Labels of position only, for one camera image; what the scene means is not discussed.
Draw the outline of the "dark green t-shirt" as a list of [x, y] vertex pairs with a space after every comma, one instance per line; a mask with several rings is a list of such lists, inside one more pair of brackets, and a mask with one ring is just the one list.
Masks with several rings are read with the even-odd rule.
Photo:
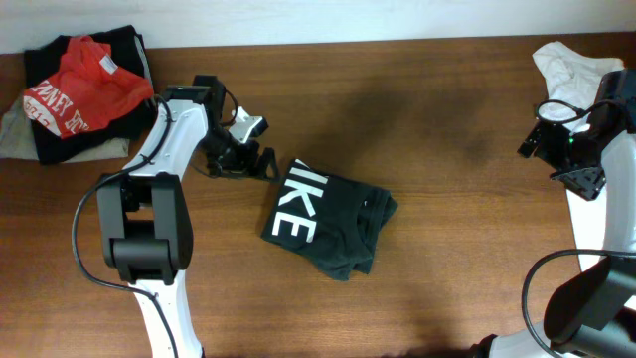
[[260, 237], [303, 257], [337, 281], [369, 274], [383, 227], [398, 209], [392, 193], [293, 159]]

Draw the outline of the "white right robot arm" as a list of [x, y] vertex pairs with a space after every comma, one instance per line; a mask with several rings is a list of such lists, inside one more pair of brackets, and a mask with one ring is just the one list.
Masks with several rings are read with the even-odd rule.
[[[521, 312], [526, 329], [491, 335], [473, 345], [470, 357], [633, 357], [635, 311], [635, 133], [624, 130], [601, 151], [607, 181], [605, 233], [599, 249], [568, 249], [547, 254], [523, 282]], [[548, 262], [567, 256], [597, 256], [551, 296], [538, 327], [528, 300], [532, 279]]]

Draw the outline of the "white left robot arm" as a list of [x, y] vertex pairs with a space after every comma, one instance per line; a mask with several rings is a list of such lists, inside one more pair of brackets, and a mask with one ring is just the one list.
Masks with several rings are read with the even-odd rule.
[[95, 195], [106, 264], [116, 288], [140, 307], [154, 357], [202, 357], [193, 325], [186, 277], [194, 230], [182, 181], [202, 151], [210, 178], [277, 179], [274, 152], [256, 141], [268, 128], [240, 105], [223, 123], [225, 89], [170, 87], [156, 97], [157, 118], [134, 158], [100, 180]]

